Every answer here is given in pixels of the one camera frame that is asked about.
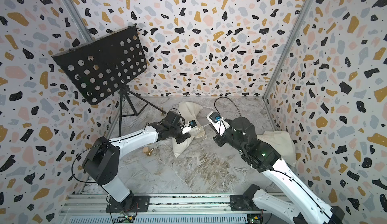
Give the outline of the cream cloth bag at right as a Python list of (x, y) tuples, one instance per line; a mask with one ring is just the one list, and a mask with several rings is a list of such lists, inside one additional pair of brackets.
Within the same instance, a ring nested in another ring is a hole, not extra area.
[(296, 166), (296, 151), (293, 140), (290, 134), (286, 131), (265, 131), (262, 135), (257, 135), (257, 138), (268, 143), (285, 160), (288, 165)]

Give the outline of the aluminium corner post left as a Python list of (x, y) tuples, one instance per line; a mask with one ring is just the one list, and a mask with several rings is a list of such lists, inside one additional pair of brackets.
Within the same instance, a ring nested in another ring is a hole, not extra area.
[(91, 37), (91, 34), (87, 26), (84, 25), (81, 15), (79, 14), (78, 10), (75, 7), (75, 3), (72, 0), (62, 0), (62, 2), (64, 3), (67, 11), (71, 15), (75, 25), (79, 29), (81, 36), (84, 38), (84, 40), (87, 43), (92, 42), (93, 39)]

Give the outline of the cream drawstring soil bag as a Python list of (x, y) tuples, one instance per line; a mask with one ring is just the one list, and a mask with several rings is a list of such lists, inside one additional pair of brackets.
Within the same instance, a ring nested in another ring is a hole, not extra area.
[(205, 126), (207, 125), (204, 125), (204, 126), (199, 125), (197, 126), (196, 129), (191, 130), (189, 132), (189, 134), (191, 135), (191, 138), (187, 139), (181, 144), (177, 144), (175, 139), (172, 138), (172, 149), (173, 149), (173, 154), (175, 158), (178, 158), (189, 147), (189, 145), (192, 143), (193, 140), (195, 139), (204, 140), (207, 138), (207, 135), (204, 130)]

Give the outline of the cream cloth bag far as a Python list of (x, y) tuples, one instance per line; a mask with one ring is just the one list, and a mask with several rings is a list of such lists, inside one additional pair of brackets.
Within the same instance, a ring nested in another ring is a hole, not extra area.
[(186, 123), (191, 120), (195, 120), (197, 126), (201, 125), (197, 120), (197, 115), (202, 109), (202, 106), (193, 102), (180, 102), (178, 105), (178, 110), (180, 111), (181, 116), (185, 119)]

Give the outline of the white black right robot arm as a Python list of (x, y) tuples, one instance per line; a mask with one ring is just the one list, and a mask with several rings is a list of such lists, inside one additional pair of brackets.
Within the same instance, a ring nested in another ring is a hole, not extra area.
[(207, 119), (216, 132), (214, 141), (219, 146), (232, 146), (243, 161), (274, 182), (290, 199), (290, 202), (283, 201), (251, 185), (244, 193), (248, 207), (269, 211), (289, 224), (342, 223), (344, 211), (325, 203), (300, 181), (280, 153), (258, 139), (254, 125), (247, 118), (223, 119), (217, 112), (212, 112)]

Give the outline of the right green circuit board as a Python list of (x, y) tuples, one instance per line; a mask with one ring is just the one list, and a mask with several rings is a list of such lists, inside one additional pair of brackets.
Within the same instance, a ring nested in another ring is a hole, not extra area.
[(248, 224), (262, 224), (263, 217), (262, 215), (247, 215)]

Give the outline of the left green circuit board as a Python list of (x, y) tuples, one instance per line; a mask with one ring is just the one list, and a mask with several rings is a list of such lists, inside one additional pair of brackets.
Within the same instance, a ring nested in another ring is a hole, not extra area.
[(116, 224), (133, 224), (134, 220), (136, 218), (136, 215), (134, 216), (127, 216), (126, 214), (120, 214), (116, 219)]

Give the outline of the cream cloth bag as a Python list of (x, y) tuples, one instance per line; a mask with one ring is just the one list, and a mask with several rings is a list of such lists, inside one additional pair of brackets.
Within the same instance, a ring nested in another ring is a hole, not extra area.
[(293, 140), (290, 134), (286, 131), (265, 131), (262, 135), (257, 135), (257, 138), (268, 143), (285, 160), (288, 165), (296, 166), (296, 151)]
[(201, 125), (197, 120), (197, 115), (202, 109), (202, 106), (193, 102), (180, 102), (178, 105), (178, 110), (180, 111), (181, 116), (185, 119), (186, 123), (191, 120), (195, 120), (197, 126)]

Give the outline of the green circuit board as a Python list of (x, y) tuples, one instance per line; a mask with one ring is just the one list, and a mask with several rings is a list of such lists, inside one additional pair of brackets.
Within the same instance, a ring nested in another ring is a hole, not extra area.
[(248, 224), (262, 224), (263, 217), (262, 215), (247, 215)]
[(133, 224), (134, 220), (136, 218), (136, 215), (134, 216), (127, 216), (126, 214), (120, 214), (116, 219), (116, 224)]

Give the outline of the aluminium corner post right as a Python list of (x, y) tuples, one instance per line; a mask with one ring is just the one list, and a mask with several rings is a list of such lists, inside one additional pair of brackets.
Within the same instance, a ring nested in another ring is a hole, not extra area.
[(296, 22), (294, 24), (294, 27), (293, 27), (293, 29), (292, 29), (289, 37), (288, 37), (288, 40), (287, 40), (287, 42), (285, 44), (285, 47), (284, 47), (284, 49), (282, 51), (282, 54), (281, 54), (280, 58), (279, 58), (278, 64), (277, 64), (277, 66), (276, 66), (276, 68), (275, 68), (275, 70), (274, 70), (274, 72), (272, 74), (272, 77), (271, 77), (271, 79), (269, 81), (267, 89), (266, 89), (266, 91), (264, 93), (264, 96), (263, 96), (263, 100), (264, 101), (266, 101), (269, 98), (270, 92), (274, 88), (276, 79), (277, 79), (278, 75), (280, 74), (280, 70), (284, 66), (284, 63), (285, 63), (286, 58), (287, 58), (287, 56), (288, 56), (288, 54), (289, 54), (289, 52), (290, 52), (290, 50), (292, 48), (292, 45), (293, 45), (294, 41), (297, 38), (297, 35), (298, 35), (298, 33), (299, 33), (300, 29), (301, 29), (301, 26), (303, 25), (303, 22), (305, 20), (305, 17), (307, 15), (308, 11), (309, 11), (309, 8), (310, 8), (310, 6), (312, 4), (312, 1), (313, 0), (305, 0), (303, 5), (302, 5), (302, 7), (301, 7), (299, 16), (297, 17), (297, 20), (296, 20)]

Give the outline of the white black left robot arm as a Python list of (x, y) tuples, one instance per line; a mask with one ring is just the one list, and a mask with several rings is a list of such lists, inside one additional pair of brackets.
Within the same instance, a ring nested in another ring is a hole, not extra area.
[(121, 179), (123, 175), (119, 174), (124, 160), (141, 148), (159, 141), (171, 138), (176, 143), (182, 143), (191, 137), (196, 127), (195, 119), (186, 121), (180, 112), (170, 111), (162, 120), (147, 123), (134, 133), (111, 139), (98, 138), (88, 150), (82, 167), (110, 195), (111, 202), (129, 206), (133, 193)]

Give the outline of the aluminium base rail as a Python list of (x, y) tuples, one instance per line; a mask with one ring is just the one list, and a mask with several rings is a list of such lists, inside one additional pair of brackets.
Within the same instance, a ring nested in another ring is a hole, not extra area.
[(247, 215), (262, 215), (263, 224), (284, 221), (269, 211), (247, 208), (240, 193), (136, 194), (128, 211), (109, 210), (104, 194), (71, 195), (59, 213), (60, 224), (115, 224), (120, 214), (133, 224), (247, 224)]

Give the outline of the black music stand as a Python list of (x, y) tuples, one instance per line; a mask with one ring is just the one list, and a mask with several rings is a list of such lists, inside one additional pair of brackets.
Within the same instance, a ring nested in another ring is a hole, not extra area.
[(128, 26), (52, 56), (90, 105), (95, 106), (117, 93), (119, 121), (125, 117), (124, 101), (132, 108), (131, 116), (142, 113), (136, 110), (130, 96), (143, 101), (146, 106), (156, 108), (156, 105), (133, 92), (128, 85), (148, 67), (138, 32), (136, 26)]

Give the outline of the aluminium corner post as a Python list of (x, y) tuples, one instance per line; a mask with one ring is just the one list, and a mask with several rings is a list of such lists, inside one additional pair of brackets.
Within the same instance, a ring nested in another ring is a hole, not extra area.
[(277, 79), (278, 75), (280, 74), (280, 70), (284, 66), (284, 63), (285, 63), (286, 58), (287, 58), (287, 56), (288, 56), (288, 54), (289, 54), (289, 52), (290, 52), (290, 50), (292, 48), (292, 45), (293, 45), (294, 41), (297, 38), (297, 35), (298, 35), (298, 33), (299, 33), (300, 29), (301, 29), (301, 26), (303, 25), (303, 22), (305, 20), (305, 17), (307, 15), (308, 11), (309, 11), (309, 8), (310, 8), (310, 6), (312, 4), (312, 1), (313, 0), (305, 0), (303, 5), (302, 5), (302, 7), (301, 7), (299, 16), (297, 17), (297, 20), (296, 20), (296, 22), (294, 24), (294, 27), (293, 27), (293, 29), (292, 29), (289, 37), (288, 37), (288, 40), (287, 40), (287, 42), (285, 44), (285, 47), (284, 47), (284, 49), (282, 51), (282, 54), (281, 54), (280, 58), (279, 58), (278, 64), (277, 64), (277, 66), (276, 66), (276, 68), (275, 68), (275, 70), (274, 70), (274, 72), (272, 74), (272, 77), (271, 77), (271, 79), (269, 81), (267, 89), (266, 89), (266, 91), (264, 93), (264, 96), (263, 96), (263, 100), (264, 101), (266, 101), (269, 98), (270, 92), (274, 88), (276, 79)]
[(75, 7), (75, 3), (72, 0), (62, 0), (62, 2), (64, 3), (67, 11), (71, 15), (75, 25), (79, 29), (81, 36), (84, 38), (84, 40), (87, 43), (92, 42), (93, 39), (91, 37), (91, 34), (87, 26), (84, 25), (81, 15), (79, 14), (78, 10)]

